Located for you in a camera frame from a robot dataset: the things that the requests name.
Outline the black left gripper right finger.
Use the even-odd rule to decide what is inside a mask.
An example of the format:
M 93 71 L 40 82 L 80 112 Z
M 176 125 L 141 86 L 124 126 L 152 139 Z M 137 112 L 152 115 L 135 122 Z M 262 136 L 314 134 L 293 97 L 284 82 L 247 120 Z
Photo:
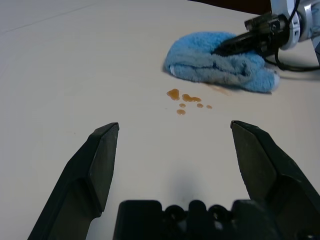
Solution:
M 258 126 L 233 120 L 230 128 L 250 199 L 265 204 L 286 240 L 318 240 L 320 195 L 296 162 Z

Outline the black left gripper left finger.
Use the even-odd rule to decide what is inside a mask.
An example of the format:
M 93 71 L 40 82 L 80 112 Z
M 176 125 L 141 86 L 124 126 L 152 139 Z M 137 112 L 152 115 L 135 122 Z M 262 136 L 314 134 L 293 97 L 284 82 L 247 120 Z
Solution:
M 30 240 L 84 240 L 105 210 L 115 166 L 117 122 L 94 130 L 64 167 Z

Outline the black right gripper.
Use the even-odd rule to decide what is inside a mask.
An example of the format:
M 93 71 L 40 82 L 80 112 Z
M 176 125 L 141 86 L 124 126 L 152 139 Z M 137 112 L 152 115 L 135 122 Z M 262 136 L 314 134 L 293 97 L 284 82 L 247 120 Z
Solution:
M 255 50 L 274 54 L 289 40 L 288 20 L 284 15 L 267 13 L 244 22 L 248 32 L 223 41 L 212 51 L 216 55 L 237 55 Z

